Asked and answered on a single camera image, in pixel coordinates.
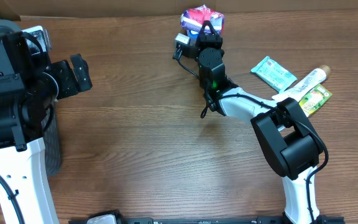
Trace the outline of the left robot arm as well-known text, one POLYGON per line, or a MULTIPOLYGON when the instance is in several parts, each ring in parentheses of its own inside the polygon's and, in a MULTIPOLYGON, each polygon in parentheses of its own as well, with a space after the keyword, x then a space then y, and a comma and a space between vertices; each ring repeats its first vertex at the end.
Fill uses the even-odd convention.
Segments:
POLYGON ((6 223, 57 223, 44 136, 54 103, 92 88, 81 55, 51 62, 40 26, 0 33, 0 205, 6 223))

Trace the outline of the white tube gold cap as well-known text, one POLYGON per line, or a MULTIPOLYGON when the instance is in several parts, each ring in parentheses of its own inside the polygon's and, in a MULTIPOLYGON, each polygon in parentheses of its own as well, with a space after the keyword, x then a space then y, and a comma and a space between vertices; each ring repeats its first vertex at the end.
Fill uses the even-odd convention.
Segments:
POLYGON ((331 69, 327 65, 321 65, 320 67, 312 70, 306 77, 300 80, 292 88, 273 95, 272 99, 275 101, 283 101, 287 98, 293 98, 296 101, 300 101, 302 97, 312 88, 324 82, 330 73, 331 69))

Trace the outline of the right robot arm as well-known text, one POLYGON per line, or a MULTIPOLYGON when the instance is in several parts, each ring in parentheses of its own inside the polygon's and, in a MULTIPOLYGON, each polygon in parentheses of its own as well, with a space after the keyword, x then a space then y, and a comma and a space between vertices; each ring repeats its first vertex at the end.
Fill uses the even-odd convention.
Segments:
POLYGON ((243 120, 253 127, 268 165, 282 177, 288 223, 317 223, 314 176, 328 159, 328 150, 293 98, 276 102, 245 92, 230 80, 223 64, 222 37, 200 30, 196 40, 200 87, 206 110, 243 120))

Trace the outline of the teal wet wipes pack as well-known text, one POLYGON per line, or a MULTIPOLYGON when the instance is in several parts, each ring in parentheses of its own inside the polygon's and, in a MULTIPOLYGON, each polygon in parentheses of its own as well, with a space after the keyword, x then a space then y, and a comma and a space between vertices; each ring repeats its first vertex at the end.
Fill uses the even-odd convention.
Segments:
POLYGON ((256 74, 278 93, 285 91, 295 81, 297 81, 296 76, 269 56, 262 59, 254 68, 251 69, 251 72, 256 74))

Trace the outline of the green tea carton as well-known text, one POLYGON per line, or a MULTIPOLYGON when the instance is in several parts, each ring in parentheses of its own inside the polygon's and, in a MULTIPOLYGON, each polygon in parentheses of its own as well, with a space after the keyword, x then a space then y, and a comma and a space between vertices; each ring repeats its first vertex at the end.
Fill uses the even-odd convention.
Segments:
POLYGON ((327 102, 332 93, 321 84, 316 85, 299 102, 304 114, 309 117, 318 111, 327 102))

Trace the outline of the purple Carefree pad pack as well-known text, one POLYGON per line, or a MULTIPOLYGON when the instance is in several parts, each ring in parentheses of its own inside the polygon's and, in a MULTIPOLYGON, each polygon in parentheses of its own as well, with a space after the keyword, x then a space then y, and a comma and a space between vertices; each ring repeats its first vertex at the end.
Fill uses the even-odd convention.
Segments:
POLYGON ((220 34, 224 29, 224 14, 208 8, 205 4, 184 10, 180 17, 180 25, 183 29, 199 32, 204 21, 210 21, 215 31, 220 34))

